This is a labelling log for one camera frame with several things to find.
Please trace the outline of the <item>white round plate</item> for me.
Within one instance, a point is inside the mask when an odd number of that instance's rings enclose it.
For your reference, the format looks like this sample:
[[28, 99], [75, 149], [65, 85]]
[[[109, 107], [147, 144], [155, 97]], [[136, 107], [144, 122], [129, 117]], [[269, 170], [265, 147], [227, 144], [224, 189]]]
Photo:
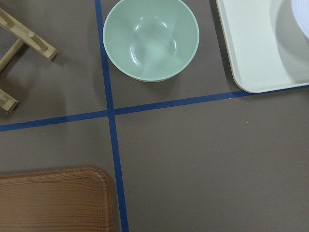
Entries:
[[309, 0], [291, 0], [291, 7], [296, 23], [309, 39]]

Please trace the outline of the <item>brown wooden tray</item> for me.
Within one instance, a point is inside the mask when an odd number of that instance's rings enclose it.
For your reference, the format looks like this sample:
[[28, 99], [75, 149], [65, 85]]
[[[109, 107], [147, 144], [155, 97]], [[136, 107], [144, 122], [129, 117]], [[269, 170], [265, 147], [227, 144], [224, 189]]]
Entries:
[[99, 167], [0, 177], [2, 232], [114, 232], [112, 183]]

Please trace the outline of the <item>cream bear tray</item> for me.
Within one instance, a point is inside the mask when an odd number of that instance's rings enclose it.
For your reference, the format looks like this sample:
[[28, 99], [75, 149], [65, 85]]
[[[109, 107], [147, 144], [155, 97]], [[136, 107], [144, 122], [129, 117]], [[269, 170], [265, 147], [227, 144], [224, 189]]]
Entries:
[[216, 2], [235, 83], [249, 93], [309, 84], [309, 40], [290, 0]]

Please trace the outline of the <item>light green bowl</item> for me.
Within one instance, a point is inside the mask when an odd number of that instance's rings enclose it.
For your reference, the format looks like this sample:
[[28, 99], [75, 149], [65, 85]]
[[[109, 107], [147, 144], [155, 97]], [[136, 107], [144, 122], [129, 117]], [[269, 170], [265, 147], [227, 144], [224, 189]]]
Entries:
[[108, 13], [102, 36], [113, 65], [143, 82], [176, 76], [199, 45], [196, 17], [182, 0], [121, 0]]

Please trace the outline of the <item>wooden mug drying rack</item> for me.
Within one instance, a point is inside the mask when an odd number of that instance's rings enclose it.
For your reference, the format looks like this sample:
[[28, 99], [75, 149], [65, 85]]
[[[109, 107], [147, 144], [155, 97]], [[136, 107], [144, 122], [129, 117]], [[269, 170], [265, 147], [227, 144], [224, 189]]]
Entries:
[[24, 44], [37, 51], [48, 60], [53, 60], [56, 56], [57, 50], [51, 44], [24, 26], [3, 9], [0, 10], [0, 26], [17, 38], [16, 42], [0, 60], [1, 71], [7, 66]]

